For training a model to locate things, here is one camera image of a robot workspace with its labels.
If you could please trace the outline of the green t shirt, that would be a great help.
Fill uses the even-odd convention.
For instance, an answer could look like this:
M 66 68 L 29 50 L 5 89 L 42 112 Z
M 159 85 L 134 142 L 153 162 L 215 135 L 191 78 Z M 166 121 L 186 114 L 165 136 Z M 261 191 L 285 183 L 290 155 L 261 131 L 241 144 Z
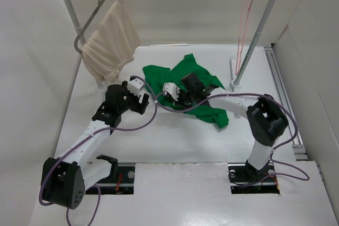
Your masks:
M 213 88 L 224 88 L 217 76 L 212 75 L 196 62 L 192 53 L 185 55 L 183 60 L 172 69 L 148 65 L 142 70 L 146 82 L 156 95 L 162 92 L 166 83 L 174 83 L 178 86 L 180 95 L 177 101 L 167 96 L 161 96 L 158 99 L 161 105 L 177 111 L 188 109 L 207 98 Z

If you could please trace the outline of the pink wire hanger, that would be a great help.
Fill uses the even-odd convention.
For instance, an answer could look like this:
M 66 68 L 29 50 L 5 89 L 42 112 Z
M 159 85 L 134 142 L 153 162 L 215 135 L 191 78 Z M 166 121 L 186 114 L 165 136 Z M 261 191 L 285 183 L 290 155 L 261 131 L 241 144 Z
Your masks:
M 252 8 L 254 0 L 242 0 L 241 11 L 240 11 L 240 22 L 239 22 L 239 36 L 238 36 L 238 45 L 237 45 L 237 54 L 236 54 L 236 65 L 235 65 L 235 75 L 237 76 L 240 72 L 240 67 L 242 64 L 242 52 L 244 49 L 244 43 L 247 33 L 247 25 L 249 14 Z

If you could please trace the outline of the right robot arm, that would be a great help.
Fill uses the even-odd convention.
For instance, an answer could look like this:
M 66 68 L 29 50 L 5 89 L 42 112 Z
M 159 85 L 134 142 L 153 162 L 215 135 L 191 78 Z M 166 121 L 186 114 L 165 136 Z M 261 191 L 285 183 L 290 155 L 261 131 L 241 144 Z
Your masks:
M 254 144 L 245 163 L 245 174 L 248 182 L 258 181 L 269 164 L 273 146 L 288 127 L 288 120 L 274 98 L 269 94 L 236 95 L 218 85 L 205 86 L 194 73 L 182 78 L 181 82 L 183 89 L 169 83 L 163 87 L 175 105 L 189 109 L 200 104 L 232 112 L 248 121 Z

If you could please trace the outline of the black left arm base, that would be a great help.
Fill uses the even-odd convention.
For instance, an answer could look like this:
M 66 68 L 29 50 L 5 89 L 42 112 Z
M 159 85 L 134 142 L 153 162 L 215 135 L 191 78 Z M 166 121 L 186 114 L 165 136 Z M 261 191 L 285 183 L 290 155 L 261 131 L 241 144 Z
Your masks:
M 134 193 L 136 164 L 119 163 L 115 178 L 107 177 L 99 182 L 102 195 L 132 195 Z

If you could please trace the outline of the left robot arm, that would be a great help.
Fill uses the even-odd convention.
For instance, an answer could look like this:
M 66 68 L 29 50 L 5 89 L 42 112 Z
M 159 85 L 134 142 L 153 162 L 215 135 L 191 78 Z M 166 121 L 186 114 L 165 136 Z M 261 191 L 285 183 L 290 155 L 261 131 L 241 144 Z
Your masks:
M 149 95 L 142 93 L 144 86 L 139 78 L 108 86 L 104 101 L 84 133 L 58 158 L 50 157 L 44 162 L 39 192 L 41 205 L 57 204 L 73 210 L 89 188 L 102 180 L 117 179 L 117 159 L 105 155 L 97 156 L 93 162 L 90 159 L 101 143 L 118 130 L 125 112 L 144 114 L 149 104 Z

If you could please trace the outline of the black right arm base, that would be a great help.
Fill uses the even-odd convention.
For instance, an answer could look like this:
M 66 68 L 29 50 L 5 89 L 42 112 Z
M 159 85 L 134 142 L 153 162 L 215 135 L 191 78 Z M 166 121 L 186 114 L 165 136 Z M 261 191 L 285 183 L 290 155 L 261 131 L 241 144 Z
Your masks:
M 245 163 L 228 164 L 228 179 L 232 194 L 280 194 L 276 177 L 269 175 L 274 170 L 270 162 L 258 176 L 246 171 Z

